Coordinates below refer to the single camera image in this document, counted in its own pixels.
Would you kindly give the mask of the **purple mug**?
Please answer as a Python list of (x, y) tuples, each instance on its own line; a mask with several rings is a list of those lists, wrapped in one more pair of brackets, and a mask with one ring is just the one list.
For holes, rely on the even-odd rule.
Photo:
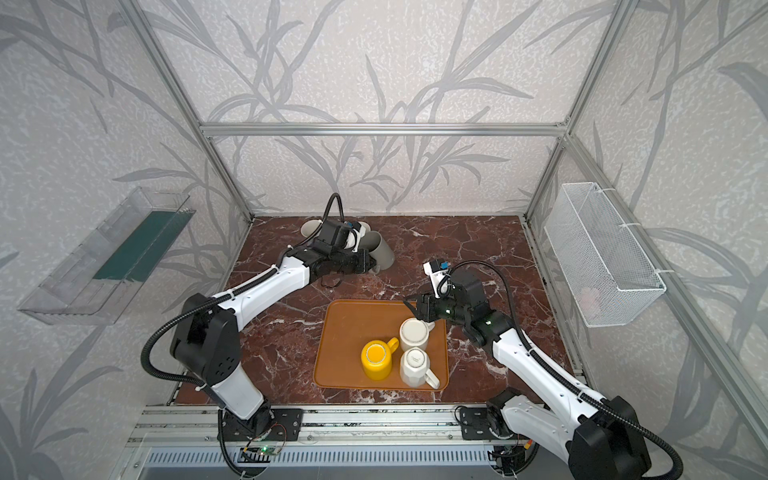
[(310, 237), (322, 225), (321, 219), (311, 219), (306, 221), (300, 228), (300, 233), (304, 238)]

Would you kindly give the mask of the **clear plastic wall bin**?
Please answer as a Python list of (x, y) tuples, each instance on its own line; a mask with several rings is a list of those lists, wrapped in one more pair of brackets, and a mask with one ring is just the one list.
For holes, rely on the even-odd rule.
[(135, 188), (19, 311), (47, 325), (114, 324), (194, 214), (188, 194)]

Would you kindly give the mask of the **grey mug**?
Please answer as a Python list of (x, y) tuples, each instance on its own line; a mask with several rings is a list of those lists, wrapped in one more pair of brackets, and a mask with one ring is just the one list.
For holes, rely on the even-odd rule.
[(372, 272), (378, 274), (393, 266), (394, 252), (379, 232), (367, 232), (361, 240), (360, 247), (367, 250), (370, 257), (375, 261), (375, 265), (371, 269)]

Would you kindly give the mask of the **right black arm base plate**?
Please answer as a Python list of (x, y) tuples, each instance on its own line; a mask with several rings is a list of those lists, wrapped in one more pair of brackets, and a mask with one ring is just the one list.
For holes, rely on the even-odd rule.
[(511, 445), (525, 445), (531, 442), (528, 437), (503, 430), (486, 407), (459, 405), (454, 409), (454, 418), (463, 440), (499, 441)]

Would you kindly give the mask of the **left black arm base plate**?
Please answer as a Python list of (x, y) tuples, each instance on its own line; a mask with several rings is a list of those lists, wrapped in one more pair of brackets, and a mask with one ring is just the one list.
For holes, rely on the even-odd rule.
[(242, 420), (224, 410), (217, 439), (224, 442), (267, 440), (295, 442), (302, 427), (304, 411), (300, 408), (272, 408), (258, 411), (250, 420)]

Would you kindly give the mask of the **yellow mug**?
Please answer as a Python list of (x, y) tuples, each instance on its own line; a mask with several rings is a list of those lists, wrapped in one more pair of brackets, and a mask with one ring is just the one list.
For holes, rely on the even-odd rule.
[(399, 339), (392, 337), (388, 341), (372, 340), (363, 347), (360, 360), (363, 371), (370, 380), (385, 380), (391, 374), (394, 353), (399, 345)]

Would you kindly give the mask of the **white faceted mug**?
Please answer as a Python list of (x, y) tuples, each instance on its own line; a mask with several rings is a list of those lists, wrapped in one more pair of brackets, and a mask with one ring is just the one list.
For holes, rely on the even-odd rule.
[(430, 368), (428, 354), (420, 348), (410, 348), (402, 354), (399, 373), (401, 380), (412, 388), (424, 384), (432, 389), (438, 389), (441, 386), (440, 380)]

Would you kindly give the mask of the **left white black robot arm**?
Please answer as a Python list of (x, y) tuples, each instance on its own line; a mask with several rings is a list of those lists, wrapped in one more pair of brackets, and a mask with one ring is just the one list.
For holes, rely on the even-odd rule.
[[(214, 296), (196, 294), (183, 312), (146, 341), (140, 354), (144, 371), (204, 391), (221, 409), (244, 422), (268, 410), (267, 400), (242, 366), (240, 332), (250, 321), (287, 295), (332, 274), (363, 274), (376, 261), (360, 246), (364, 226), (345, 218), (338, 193), (328, 199), (321, 223), (295, 246), (289, 246), (266, 271)], [(173, 332), (170, 354), (187, 370), (185, 375), (152, 364), (156, 343)]]

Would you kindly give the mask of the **brown rectangular tray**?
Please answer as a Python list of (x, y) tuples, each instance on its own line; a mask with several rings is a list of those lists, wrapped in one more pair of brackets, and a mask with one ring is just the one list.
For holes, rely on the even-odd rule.
[(398, 337), (401, 324), (412, 316), (401, 301), (332, 302), (324, 319), (314, 383), (323, 388), (410, 391), (399, 375), (402, 349), (393, 353), (392, 372), (383, 380), (372, 380), (365, 374), (362, 352), (371, 341)]

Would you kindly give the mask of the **green circuit board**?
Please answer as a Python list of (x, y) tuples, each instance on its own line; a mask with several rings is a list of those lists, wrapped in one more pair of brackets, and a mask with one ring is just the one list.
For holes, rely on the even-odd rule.
[(282, 452), (283, 448), (284, 448), (283, 445), (262, 445), (262, 446), (249, 445), (244, 447), (241, 450), (241, 456), (244, 459), (249, 459), (253, 461), (262, 461), (267, 457), (279, 455)]

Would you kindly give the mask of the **cream round mug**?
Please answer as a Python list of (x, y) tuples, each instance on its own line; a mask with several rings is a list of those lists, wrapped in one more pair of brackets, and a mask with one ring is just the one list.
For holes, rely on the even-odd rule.
[(405, 320), (399, 327), (400, 347), (403, 351), (412, 348), (426, 350), (430, 334), (434, 328), (434, 323), (424, 322), (416, 318)]

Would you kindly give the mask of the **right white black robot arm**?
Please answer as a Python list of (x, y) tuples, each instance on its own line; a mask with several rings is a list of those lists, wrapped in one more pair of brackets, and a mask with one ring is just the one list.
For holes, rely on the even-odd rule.
[(536, 405), (514, 389), (489, 400), (498, 436), (527, 437), (564, 461), (575, 479), (649, 479), (649, 444), (672, 462), (663, 478), (682, 476), (681, 456), (640, 424), (626, 400), (606, 398), (547, 356), (523, 331), (513, 305), (507, 311), (491, 307), (482, 282), (467, 265), (425, 262), (430, 292), (408, 295), (403, 302), (419, 320), (461, 326), (475, 347), (512, 371), (542, 400)]

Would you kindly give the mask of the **aluminium front rail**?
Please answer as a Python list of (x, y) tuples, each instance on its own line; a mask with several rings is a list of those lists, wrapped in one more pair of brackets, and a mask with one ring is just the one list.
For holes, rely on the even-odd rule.
[[(499, 441), (463, 440), (454, 418), (456, 404), (296, 405), (304, 411), (295, 442), (246, 440), (225, 442), (249, 445), (364, 446), (364, 445), (511, 445)], [(552, 411), (521, 398), (505, 409), (500, 426), (541, 446), (564, 447), (590, 415), (586, 405), (572, 418), (559, 419)], [(215, 447), (219, 422), (213, 406), (148, 407), (126, 442), (129, 447)]]

